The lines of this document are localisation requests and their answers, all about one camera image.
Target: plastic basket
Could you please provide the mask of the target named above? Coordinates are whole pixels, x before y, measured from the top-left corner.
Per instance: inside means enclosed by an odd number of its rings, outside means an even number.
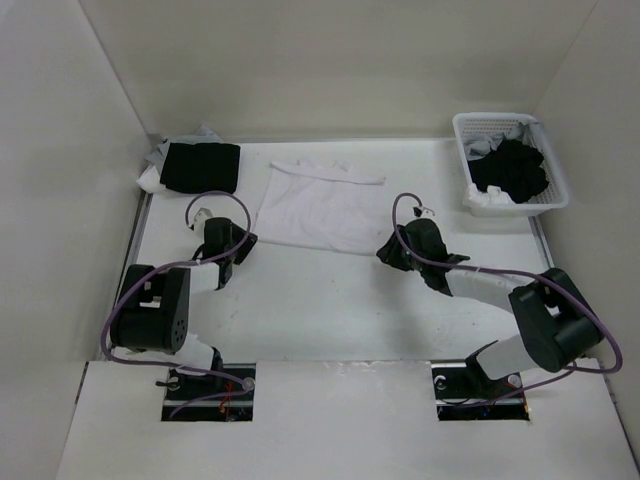
[[[569,203],[567,183],[558,164],[558,158],[551,148],[549,139],[540,122],[531,116],[519,113],[459,113],[453,117],[453,129],[456,134],[458,152],[462,161],[462,168],[470,185],[471,173],[464,153],[464,142],[472,134],[507,133],[518,122],[531,124],[533,143],[544,156],[542,168],[547,174],[549,186],[540,195],[531,198],[527,203],[516,205],[494,205],[471,208],[471,213],[477,216],[535,216],[552,208],[563,208]]]

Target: black cloth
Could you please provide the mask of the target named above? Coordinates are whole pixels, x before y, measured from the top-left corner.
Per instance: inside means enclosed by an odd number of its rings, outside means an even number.
[[[515,203],[525,203],[546,190],[549,181],[541,167],[544,157],[519,140],[503,140],[484,158],[469,163],[471,179],[478,190],[500,187]]]
[[[160,183],[180,193],[222,190],[238,186],[240,147],[230,143],[172,143],[162,167]]]

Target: beige wall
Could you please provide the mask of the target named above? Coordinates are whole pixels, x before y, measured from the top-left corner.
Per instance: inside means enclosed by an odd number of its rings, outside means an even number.
[[[55,477],[146,137],[76,0],[0,3],[0,478]]]
[[[599,0],[535,114],[573,189],[544,229],[622,346],[626,365],[611,384],[640,452],[640,2]]]
[[[533,110],[595,0],[81,0],[150,133],[451,135]]]

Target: gray cloth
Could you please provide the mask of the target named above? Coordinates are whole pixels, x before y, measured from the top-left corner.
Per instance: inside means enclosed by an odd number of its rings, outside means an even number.
[[[197,143],[224,143],[222,138],[211,130],[206,125],[200,126],[200,128],[193,135],[181,135],[179,137],[173,137],[165,140],[163,143],[159,143],[153,151],[144,157],[144,159],[153,163],[158,169],[159,173],[162,173],[162,167],[164,161],[167,158],[167,152],[172,143],[186,143],[188,145],[195,145]]]
[[[533,134],[529,125],[518,123],[509,133],[485,135],[476,133],[467,137],[464,142],[464,153],[467,161],[484,158],[489,152],[498,148],[503,140],[520,140],[525,145],[534,146]]]

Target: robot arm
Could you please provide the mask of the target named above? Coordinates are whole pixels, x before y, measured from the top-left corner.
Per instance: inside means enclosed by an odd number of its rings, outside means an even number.
[[[537,281],[523,284],[506,276],[460,269],[469,257],[448,253],[432,220],[416,219],[399,226],[399,231],[420,256],[451,268],[417,262],[395,235],[376,254],[383,263],[418,271],[429,287],[445,295],[473,298],[513,313],[520,335],[486,345],[465,360],[470,374],[479,381],[498,380],[537,367],[558,372],[603,339],[588,318]],[[587,305],[564,271],[552,268],[542,275]]]

